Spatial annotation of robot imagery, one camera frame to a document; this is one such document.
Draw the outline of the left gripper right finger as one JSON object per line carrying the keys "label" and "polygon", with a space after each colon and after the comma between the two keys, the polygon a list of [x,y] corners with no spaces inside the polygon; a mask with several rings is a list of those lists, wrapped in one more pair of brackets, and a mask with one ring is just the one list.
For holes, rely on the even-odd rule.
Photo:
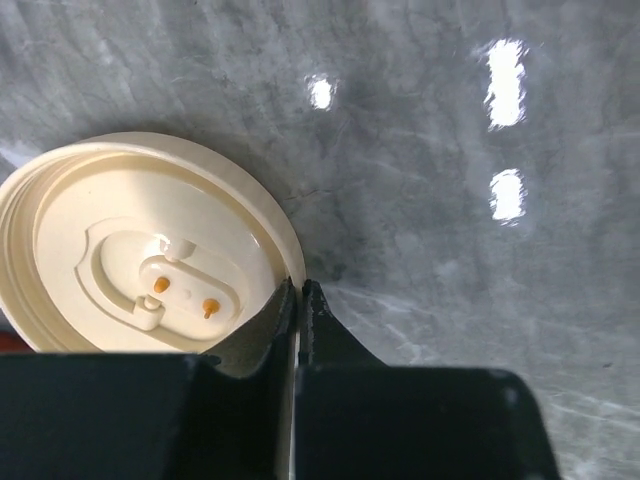
{"label": "left gripper right finger", "polygon": [[541,410],[515,373],[389,366],[302,290],[295,380],[299,479],[556,479]]}

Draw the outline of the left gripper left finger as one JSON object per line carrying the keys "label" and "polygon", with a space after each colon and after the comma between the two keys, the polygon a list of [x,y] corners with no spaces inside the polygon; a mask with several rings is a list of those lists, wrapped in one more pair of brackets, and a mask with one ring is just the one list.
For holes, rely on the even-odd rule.
{"label": "left gripper left finger", "polygon": [[5,354],[5,479],[285,479],[295,289],[203,354]]}

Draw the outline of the red round lid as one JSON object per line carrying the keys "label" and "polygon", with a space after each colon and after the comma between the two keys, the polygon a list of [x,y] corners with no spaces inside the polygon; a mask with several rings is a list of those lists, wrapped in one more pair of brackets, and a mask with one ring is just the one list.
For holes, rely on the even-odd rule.
{"label": "red round lid", "polygon": [[0,333],[0,352],[15,353],[28,350],[29,347],[17,336],[9,332]]}

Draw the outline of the cream round lid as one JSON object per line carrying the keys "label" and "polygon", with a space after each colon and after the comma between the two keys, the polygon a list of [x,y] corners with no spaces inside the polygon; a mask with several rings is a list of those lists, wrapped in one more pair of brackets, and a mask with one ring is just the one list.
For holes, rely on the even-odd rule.
{"label": "cream round lid", "polygon": [[93,137],[1,186],[1,308],[40,352],[202,353],[305,278],[272,195],[178,137]]}

